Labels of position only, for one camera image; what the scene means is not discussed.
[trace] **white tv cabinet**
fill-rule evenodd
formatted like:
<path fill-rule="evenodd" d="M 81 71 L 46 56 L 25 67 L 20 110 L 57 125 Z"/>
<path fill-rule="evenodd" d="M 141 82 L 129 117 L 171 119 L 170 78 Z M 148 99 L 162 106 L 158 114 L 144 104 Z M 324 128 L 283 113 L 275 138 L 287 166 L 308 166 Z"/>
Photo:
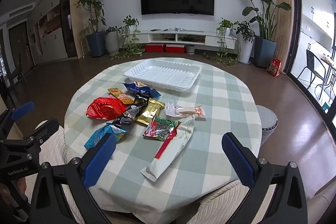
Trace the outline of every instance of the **white tv cabinet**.
<path fill-rule="evenodd" d="M 182 37 L 194 37 L 197 42 L 183 41 Z M 150 31 L 150 30 L 140 30 L 140 33 L 136 34 L 138 42 L 141 44 L 149 43 L 177 43 L 177 44 L 192 44 L 195 48 L 201 50 L 217 50 L 221 45 L 221 41 L 217 37 L 215 32 L 206 31 Z M 235 49 L 235 40 L 232 36 L 225 37 L 226 46 L 228 49 Z"/>

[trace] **blue gripper pad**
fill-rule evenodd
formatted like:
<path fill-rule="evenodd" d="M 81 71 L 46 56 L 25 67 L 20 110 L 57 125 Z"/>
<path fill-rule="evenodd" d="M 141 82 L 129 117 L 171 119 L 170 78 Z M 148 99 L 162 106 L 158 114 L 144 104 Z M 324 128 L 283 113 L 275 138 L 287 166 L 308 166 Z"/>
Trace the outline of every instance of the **blue gripper pad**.
<path fill-rule="evenodd" d="M 33 102 L 28 102 L 17 109 L 13 110 L 11 119 L 12 121 L 17 121 L 21 119 L 27 113 L 33 111 L 35 109 L 35 105 Z"/>
<path fill-rule="evenodd" d="M 254 170 L 228 133 L 222 137 L 222 149 L 233 166 L 241 183 L 252 187 L 255 183 Z"/>
<path fill-rule="evenodd" d="M 116 149 L 116 138 L 114 137 L 114 135 L 106 134 L 105 136 L 99 141 L 99 143 L 97 143 L 96 147 L 99 149 L 84 169 L 83 184 L 86 189 L 96 185 L 97 181 L 100 178 L 100 175 L 104 171 L 105 166 L 111 159 L 111 156 Z"/>

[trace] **white snack bag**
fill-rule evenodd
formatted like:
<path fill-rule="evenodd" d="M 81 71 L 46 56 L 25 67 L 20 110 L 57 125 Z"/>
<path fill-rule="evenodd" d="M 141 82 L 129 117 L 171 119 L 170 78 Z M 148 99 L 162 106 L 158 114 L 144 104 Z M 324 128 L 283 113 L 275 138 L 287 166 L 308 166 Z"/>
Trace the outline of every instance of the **white snack bag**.
<path fill-rule="evenodd" d="M 181 124 L 176 130 L 177 135 L 172 139 L 167 137 L 150 166 L 146 166 L 140 171 L 145 177 L 151 181 L 156 181 L 173 162 L 191 138 L 194 131 L 195 118 L 197 118 L 196 114 L 180 120 Z"/>
<path fill-rule="evenodd" d="M 167 116 L 186 118 L 193 114 L 197 114 L 198 117 L 205 118 L 205 112 L 202 106 L 195 107 L 182 107 L 175 105 L 174 103 L 166 103 L 165 113 Z"/>

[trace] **screw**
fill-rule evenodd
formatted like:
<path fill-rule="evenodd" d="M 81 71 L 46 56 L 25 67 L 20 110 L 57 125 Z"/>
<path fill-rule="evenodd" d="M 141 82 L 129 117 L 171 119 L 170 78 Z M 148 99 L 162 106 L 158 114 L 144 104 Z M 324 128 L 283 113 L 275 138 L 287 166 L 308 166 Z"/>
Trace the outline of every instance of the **screw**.
<path fill-rule="evenodd" d="M 291 161 L 291 162 L 289 163 L 289 165 L 290 165 L 291 168 L 297 168 L 297 164 L 296 164 L 296 162 Z"/>
<path fill-rule="evenodd" d="M 46 169 L 46 168 L 48 168 L 48 166 L 49 166 L 48 162 L 44 162 L 44 163 L 41 164 L 42 169 Z"/>
<path fill-rule="evenodd" d="M 265 158 L 259 158 L 259 159 L 258 159 L 258 162 L 259 162 L 260 164 L 266 164 L 266 163 L 267 163 L 267 160 L 266 160 Z"/>
<path fill-rule="evenodd" d="M 72 163 L 72 164 L 78 164 L 79 161 L 80 161 L 80 158 L 76 157 L 76 158 L 73 158 L 73 159 L 71 160 L 71 163 Z"/>

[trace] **sliding glass door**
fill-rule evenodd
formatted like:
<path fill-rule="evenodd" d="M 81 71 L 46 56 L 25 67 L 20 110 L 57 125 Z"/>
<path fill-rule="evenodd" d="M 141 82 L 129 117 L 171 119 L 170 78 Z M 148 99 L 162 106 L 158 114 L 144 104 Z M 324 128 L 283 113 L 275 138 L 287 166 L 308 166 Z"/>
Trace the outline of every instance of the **sliding glass door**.
<path fill-rule="evenodd" d="M 312 101 L 336 137 L 336 1 L 294 2 L 294 28 L 285 73 Z"/>

